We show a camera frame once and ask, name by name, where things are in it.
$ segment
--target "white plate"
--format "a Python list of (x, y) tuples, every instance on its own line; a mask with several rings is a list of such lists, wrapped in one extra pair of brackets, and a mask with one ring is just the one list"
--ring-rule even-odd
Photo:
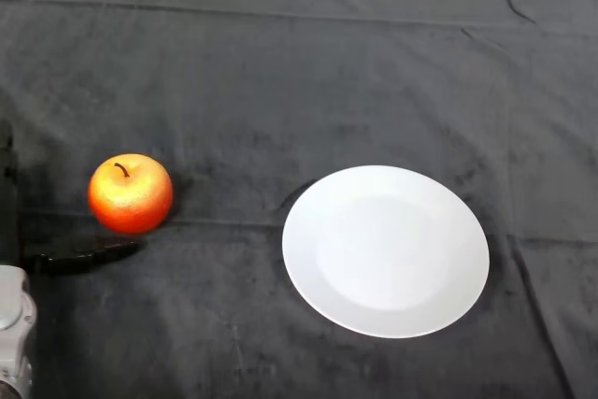
[(442, 184), (368, 165), (321, 179), (282, 236), (292, 283), (324, 317), (366, 335), (438, 331), (469, 310), (489, 269), (472, 211)]

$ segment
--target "gray fabric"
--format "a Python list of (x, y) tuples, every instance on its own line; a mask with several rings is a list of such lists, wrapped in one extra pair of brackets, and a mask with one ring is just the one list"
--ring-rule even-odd
[[(142, 253), (33, 279), (37, 397), (596, 397), (597, 22), (595, 0), (0, 0), (25, 236), (102, 231), (86, 187), (113, 154), (177, 184)], [(292, 287), (292, 199), (357, 164), (480, 219), (491, 275), (449, 328), (357, 335)]]

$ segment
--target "tablecloth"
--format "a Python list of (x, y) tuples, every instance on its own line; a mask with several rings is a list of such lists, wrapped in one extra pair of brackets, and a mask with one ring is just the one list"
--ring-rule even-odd
[[(598, 0), (0, 0), (23, 238), (105, 233), (94, 168), (176, 186), (134, 257), (32, 278), (38, 398), (598, 397)], [(489, 280), (432, 335), (358, 335), (281, 253), (302, 187), (388, 164), (456, 192)]]

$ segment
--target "white robot part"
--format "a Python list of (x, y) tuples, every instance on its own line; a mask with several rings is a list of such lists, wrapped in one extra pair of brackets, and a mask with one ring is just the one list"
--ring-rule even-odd
[(25, 351), (37, 320), (36, 305), (26, 286), (23, 270), (0, 265), (0, 384), (7, 384), (21, 399), (29, 399), (33, 383)]

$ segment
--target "apple stem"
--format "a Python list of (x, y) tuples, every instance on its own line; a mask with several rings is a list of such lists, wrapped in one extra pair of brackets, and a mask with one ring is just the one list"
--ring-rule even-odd
[(123, 172), (124, 172), (124, 177), (125, 178), (129, 178), (129, 172), (127, 172), (127, 169), (124, 168), (122, 165), (120, 165), (119, 163), (114, 163), (115, 167), (120, 168)]

